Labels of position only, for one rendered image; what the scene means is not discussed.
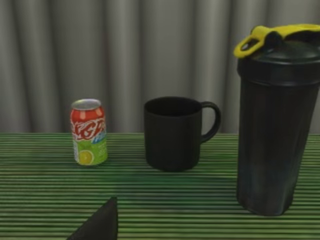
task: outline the shaker bottle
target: shaker bottle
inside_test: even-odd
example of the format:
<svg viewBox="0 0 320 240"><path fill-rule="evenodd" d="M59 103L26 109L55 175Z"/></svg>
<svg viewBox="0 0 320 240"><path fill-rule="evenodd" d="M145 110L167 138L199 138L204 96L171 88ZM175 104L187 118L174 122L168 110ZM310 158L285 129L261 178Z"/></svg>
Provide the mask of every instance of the shaker bottle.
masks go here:
<svg viewBox="0 0 320 240"><path fill-rule="evenodd" d="M320 85L320 25L255 27L235 48L241 77L237 200L264 216L293 201Z"/></svg>

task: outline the mini soda can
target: mini soda can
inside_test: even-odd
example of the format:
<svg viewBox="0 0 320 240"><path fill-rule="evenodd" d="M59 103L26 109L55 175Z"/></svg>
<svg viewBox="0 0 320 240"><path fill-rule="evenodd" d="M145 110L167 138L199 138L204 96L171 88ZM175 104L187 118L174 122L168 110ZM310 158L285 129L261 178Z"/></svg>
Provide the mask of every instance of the mini soda can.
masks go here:
<svg viewBox="0 0 320 240"><path fill-rule="evenodd" d="M81 99L71 105L71 131L74 159L93 166L108 158L105 112L96 99Z"/></svg>

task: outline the bottle body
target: bottle body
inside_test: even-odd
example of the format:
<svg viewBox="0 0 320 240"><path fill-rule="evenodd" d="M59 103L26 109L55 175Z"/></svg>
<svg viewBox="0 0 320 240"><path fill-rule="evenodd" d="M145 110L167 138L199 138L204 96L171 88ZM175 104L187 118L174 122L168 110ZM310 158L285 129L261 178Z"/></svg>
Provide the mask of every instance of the bottle body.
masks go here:
<svg viewBox="0 0 320 240"><path fill-rule="evenodd" d="M274 86L241 79L237 200L259 215L291 205L319 84Z"/></svg>

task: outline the mug handle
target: mug handle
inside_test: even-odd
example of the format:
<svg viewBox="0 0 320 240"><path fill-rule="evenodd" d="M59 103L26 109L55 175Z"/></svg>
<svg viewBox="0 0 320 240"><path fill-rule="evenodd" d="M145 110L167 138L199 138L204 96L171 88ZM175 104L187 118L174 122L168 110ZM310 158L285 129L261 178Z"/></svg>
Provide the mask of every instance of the mug handle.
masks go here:
<svg viewBox="0 0 320 240"><path fill-rule="evenodd" d="M216 133L218 132L221 124L221 111L216 104L210 101L201 102L201 106L203 109L211 108L214 110L214 113L215 113L215 120L214 120L213 126L206 134L201 136L201 143L205 143L206 141L211 139L214 135L216 135Z"/></svg>

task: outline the yellow lemon slice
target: yellow lemon slice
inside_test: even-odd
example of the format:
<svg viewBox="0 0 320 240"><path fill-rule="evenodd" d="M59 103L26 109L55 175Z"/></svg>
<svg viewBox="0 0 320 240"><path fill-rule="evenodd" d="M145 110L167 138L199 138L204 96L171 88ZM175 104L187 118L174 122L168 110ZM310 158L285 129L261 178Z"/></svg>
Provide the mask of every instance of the yellow lemon slice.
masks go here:
<svg viewBox="0 0 320 240"><path fill-rule="evenodd" d="M82 150L79 152L79 164L90 165L94 161L94 155L89 150Z"/></svg>

